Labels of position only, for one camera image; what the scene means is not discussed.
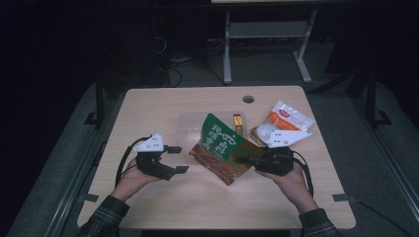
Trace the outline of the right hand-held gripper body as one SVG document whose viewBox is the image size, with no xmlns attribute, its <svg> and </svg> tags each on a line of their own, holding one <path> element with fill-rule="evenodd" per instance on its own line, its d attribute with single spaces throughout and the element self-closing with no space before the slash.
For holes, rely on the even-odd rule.
<svg viewBox="0 0 419 237">
<path fill-rule="evenodd" d="M 284 176 L 293 169 L 293 163 L 301 166 L 304 174 L 309 177 L 310 172 L 304 158 L 302 161 L 294 157 L 298 152 L 290 149 L 293 145 L 308 138 L 311 132 L 301 130 L 259 129 L 257 137 L 267 145 L 266 153 L 254 163 L 258 171 L 273 175 Z"/>
</svg>

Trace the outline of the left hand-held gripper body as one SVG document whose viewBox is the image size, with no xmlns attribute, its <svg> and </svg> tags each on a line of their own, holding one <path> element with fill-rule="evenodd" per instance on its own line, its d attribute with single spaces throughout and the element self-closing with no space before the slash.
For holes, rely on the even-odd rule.
<svg viewBox="0 0 419 237">
<path fill-rule="evenodd" d="M 146 138 L 139 145 L 134 147 L 137 153 L 135 160 L 137 169 L 143 174 L 169 181 L 175 175 L 175 168 L 164 165 L 160 162 L 164 152 L 163 138 L 156 133 Z"/>
</svg>

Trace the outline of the green snack packet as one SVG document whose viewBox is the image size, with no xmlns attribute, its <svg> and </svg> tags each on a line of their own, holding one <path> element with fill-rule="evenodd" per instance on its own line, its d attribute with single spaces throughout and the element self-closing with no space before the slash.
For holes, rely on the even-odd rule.
<svg viewBox="0 0 419 237">
<path fill-rule="evenodd" d="M 237 157 L 261 158 L 265 149 L 237 134 L 214 114 L 208 114 L 201 138 L 189 154 L 230 186 L 251 168 L 249 161 L 238 162 Z"/>
</svg>

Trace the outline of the clear plastic container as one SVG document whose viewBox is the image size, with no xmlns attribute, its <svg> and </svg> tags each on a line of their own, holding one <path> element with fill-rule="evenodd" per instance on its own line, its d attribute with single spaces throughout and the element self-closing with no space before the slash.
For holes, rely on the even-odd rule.
<svg viewBox="0 0 419 237">
<path fill-rule="evenodd" d="M 235 129 L 234 116 L 240 115 L 242 120 L 242 136 L 248 137 L 247 117 L 241 111 L 209 111 L 186 112 L 179 115 L 176 131 L 176 142 L 183 148 L 181 154 L 188 156 L 190 150 L 200 141 L 202 126 L 209 114 L 213 114 L 232 130 Z"/>
</svg>

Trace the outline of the orange white snack packet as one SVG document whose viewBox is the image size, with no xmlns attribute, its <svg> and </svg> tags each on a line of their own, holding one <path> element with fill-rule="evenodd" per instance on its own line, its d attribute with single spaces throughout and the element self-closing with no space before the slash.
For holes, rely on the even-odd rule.
<svg viewBox="0 0 419 237">
<path fill-rule="evenodd" d="M 250 129 L 250 138 L 260 146 L 278 148 L 293 145 L 308 138 L 314 120 L 278 101 L 267 117 Z"/>
</svg>

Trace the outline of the person's left hand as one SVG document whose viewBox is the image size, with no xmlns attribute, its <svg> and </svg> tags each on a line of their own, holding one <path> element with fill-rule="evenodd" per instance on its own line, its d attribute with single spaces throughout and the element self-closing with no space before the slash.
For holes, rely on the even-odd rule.
<svg viewBox="0 0 419 237">
<path fill-rule="evenodd" d="M 111 196 L 119 199 L 120 201 L 126 202 L 146 185 L 157 181 L 158 178 L 145 175 L 138 170 L 136 168 L 136 161 L 132 159 L 128 163 L 121 180 L 111 192 Z"/>
</svg>

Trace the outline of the person's right hand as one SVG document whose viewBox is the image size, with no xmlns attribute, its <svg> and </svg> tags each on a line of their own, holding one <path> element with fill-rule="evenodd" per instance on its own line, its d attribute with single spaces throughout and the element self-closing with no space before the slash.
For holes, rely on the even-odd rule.
<svg viewBox="0 0 419 237">
<path fill-rule="evenodd" d="M 272 180 L 295 206 L 299 214 L 307 213 L 318 208 L 310 194 L 301 167 L 293 164 L 293 169 L 284 176 L 277 176 L 267 172 L 257 171 L 257 174 Z"/>
</svg>

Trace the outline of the black metal stand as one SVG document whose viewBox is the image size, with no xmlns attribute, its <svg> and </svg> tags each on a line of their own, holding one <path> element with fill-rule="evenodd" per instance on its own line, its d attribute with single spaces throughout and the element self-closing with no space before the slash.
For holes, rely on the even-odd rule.
<svg viewBox="0 0 419 237">
<path fill-rule="evenodd" d="M 89 113 L 84 123 L 94 125 L 98 129 L 105 117 L 104 85 L 101 75 L 98 75 L 95 80 L 95 105 L 96 111 Z"/>
<path fill-rule="evenodd" d="M 392 125 L 385 111 L 376 109 L 377 80 L 373 69 L 368 72 L 366 83 L 366 119 L 372 128 L 379 125 Z"/>
</svg>

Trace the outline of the white metal stand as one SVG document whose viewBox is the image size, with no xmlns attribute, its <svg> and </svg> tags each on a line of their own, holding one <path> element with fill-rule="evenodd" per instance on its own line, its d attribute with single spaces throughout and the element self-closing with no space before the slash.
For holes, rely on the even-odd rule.
<svg viewBox="0 0 419 237">
<path fill-rule="evenodd" d="M 286 22 L 232 22 L 226 12 L 224 24 L 223 82 L 232 83 L 230 41 L 240 39 L 301 39 L 293 58 L 304 83 L 312 81 L 304 62 L 304 53 L 314 26 L 317 10 L 314 9 L 306 21 Z"/>
</svg>

